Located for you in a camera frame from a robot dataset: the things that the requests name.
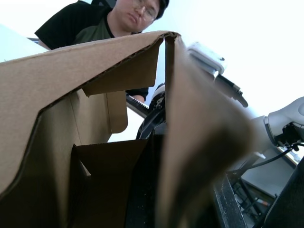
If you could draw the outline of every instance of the corrugated cardboard edge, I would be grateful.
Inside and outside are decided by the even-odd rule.
[[[163,32],[162,35],[159,35],[158,38],[153,42],[151,43],[150,45],[142,48],[140,51],[136,52],[136,54],[140,54],[142,52],[144,52],[146,49],[150,48],[151,46],[153,46],[159,39],[164,39],[166,37],[176,37],[178,36],[179,34],[177,33],[174,33],[174,32]],[[104,73],[106,72],[109,72],[111,70],[113,70],[114,68],[116,67],[119,67],[121,64],[125,63],[126,61],[130,60],[132,58],[133,55],[130,55],[128,58],[122,60],[121,62],[115,64],[113,67],[109,68],[108,70],[104,71]],[[58,98],[57,100],[55,100],[54,102],[52,102],[51,104],[47,105],[46,107],[42,108],[39,113],[37,114],[37,117],[36,117],[36,120],[34,122],[34,125],[32,127],[32,131],[30,133],[30,136],[29,136],[29,140],[28,140],[28,143],[27,143],[27,146],[26,146],[26,149],[24,151],[24,154],[23,154],[23,157],[22,157],[22,161],[20,162],[20,165],[19,165],[19,169],[18,171],[16,172],[16,175],[15,177],[10,181],[10,183],[3,187],[3,190],[1,191],[0,193],[0,199],[5,197],[6,194],[8,194],[10,192],[10,190],[12,190],[14,188],[14,186],[18,183],[22,173],[23,173],[23,168],[24,168],[24,164],[27,160],[27,156],[28,156],[28,153],[29,153],[29,150],[31,148],[31,145],[33,143],[33,137],[36,133],[36,130],[37,130],[37,125],[39,124],[39,121],[40,121],[40,117],[41,117],[41,114],[43,112],[45,112],[47,109],[51,108],[52,106],[56,105],[58,102],[60,102],[61,100],[63,100],[64,98],[66,98],[67,96],[69,96],[70,94],[76,92],[77,90],[79,89],[82,89],[83,87],[85,87],[86,85],[88,85],[89,83],[93,83],[95,80],[97,80],[99,77],[101,77],[103,75],[103,73],[93,77],[92,79],[86,81],[85,83],[81,84],[80,86],[76,87],[75,89],[69,91],[68,93],[66,93],[65,95],[61,96],[60,98]]]

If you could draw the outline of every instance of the black cable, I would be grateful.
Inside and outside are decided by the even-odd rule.
[[[295,146],[304,146],[304,144],[301,144],[301,143],[297,143],[295,144]],[[238,170],[231,170],[231,171],[227,171],[227,173],[237,173],[237,172],[241,172],[241,171],[247,171],[247,170],[250,170],[250,169],[253,169],[253,168],[256,168],[256,167],[259,167],[259,166],[262,166],[262,165],[266,165],[270,162],[273,162],[283,156],[285,156],[286,154],[288,154],[290,151],[292,151],[293,148],[289,148],[287,149],[286,151],[284,151],[283,153],[279,154],[278,156],[274,157],[274,158],[271,158],[271,159],[268,159],[267,161],[264,161],[264,162],[260,162],[259,164],[256,164],[256,165],[252,165],[252,166],[249,166],[249,167],[246,167],[246,168],[242,168],[242,169],[238,169]]]

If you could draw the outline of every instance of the cardboard box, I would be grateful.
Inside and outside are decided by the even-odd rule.
[[[147,140],[106,142],[127,127],[125,90],[154,85],[164,40],[166,114],[174,127],[169,128],[164,153],[160,199],[169,193],[164,193],[166,187],[172,197],[159,211],[167,215],[172,208],[179,181],[175,174],[180,173],[176,168],[184,167],[180,162],[192,160],[187,154],[210,150],[208,132],[224,130],[219,141],[231,133],[231,142],[223,140],[226,148],[235,150],[229,162],[246,150],[248,137],[237,143],[248,129],[246,118],[191,64],[179,34],[143,33],[4,62],[0,227],[124,227],[133,169]],[[212,178],[227,166],[226,160]]]

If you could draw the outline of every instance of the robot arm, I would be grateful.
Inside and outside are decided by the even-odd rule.
[[[257,151],[304,142],[304,97],[252,122],[256,130]]]

